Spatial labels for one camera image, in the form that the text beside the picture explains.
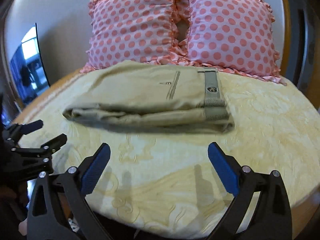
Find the beige khaki pants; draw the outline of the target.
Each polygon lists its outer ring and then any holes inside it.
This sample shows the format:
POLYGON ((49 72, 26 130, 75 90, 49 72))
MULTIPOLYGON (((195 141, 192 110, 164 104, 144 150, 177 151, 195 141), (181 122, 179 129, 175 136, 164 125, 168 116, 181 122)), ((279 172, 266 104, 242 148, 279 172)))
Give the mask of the beige khaki pants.
POLYGON ((124 61, 90 72, 84 80, 88 87, 63 110, 68 120, 137 131, 234 128, 215 68, 124 61))

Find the black flat-screen television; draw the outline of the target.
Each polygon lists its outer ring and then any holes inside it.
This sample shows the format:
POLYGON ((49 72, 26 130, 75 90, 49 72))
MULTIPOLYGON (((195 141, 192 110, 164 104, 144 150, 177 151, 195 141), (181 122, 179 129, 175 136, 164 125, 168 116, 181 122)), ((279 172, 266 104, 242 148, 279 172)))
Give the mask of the black flat-screen television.
POLYGON ((35 23, 22 38, 10 60, 10 70, 24 106, 50 87, 43 67, 35 23))

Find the yellow patterned bed cover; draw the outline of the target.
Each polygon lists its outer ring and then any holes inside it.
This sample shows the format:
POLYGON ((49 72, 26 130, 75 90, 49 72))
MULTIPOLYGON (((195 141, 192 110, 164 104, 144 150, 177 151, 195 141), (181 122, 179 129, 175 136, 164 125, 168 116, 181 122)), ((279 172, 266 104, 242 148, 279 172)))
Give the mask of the yellow patterned bed cover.
POLYGON ((65 133, 67 144, 53 155, 54 170, 62 173, 109 144, 111 160, 87 197, 91 208, 135 228, 192 239, 208 235, 233 198, 208 159, 208 145, 215 141, 241 165, 280 172, 297 236, 319 205, 319 113, 291 83, 227 73, 220 80, 235 121, 228 133, 119 133, 70 122, 63 109, 90 84, 88 76, 74 72, 17 117, 19 123, 44 123, 20 145, 39 147, 65 133))

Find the left pink polka-dot pillow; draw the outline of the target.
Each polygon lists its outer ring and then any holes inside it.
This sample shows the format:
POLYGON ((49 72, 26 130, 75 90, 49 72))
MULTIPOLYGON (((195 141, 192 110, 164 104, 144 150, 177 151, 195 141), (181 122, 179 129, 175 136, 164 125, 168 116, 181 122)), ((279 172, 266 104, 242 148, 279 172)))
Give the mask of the left pink polka-dot pillow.
POLYGON ((177 0, 90 0, 92 36, 81 73, 125 60, 178 64, 183 57, 177 0))

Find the pink polka-dot pillow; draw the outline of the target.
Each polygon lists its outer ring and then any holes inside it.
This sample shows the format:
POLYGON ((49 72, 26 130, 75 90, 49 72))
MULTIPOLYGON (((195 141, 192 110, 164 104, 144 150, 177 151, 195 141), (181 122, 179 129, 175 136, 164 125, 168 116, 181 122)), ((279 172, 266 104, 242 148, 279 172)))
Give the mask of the pink polka-dot pillow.
POLYGON ((90 0, 92 36, 81 73, 125 60, 178 64, 183 57, 177 0, 90 0))
POLYGON ((262 0, 176 0, 188 24, 178 63, 284 83, 272 36, 275 18, 262 0))

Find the right pink polka-dot pillow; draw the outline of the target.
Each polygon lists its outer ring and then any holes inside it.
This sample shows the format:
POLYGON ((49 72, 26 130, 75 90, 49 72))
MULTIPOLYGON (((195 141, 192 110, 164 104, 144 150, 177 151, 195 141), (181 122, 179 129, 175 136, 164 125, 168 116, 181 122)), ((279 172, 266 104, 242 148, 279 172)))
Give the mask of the right pink polka-dot pillow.
POLYGON ((176 0, 188 24, 178 63, 284 83, 272 36, 275 18, 262 0, 176 0))

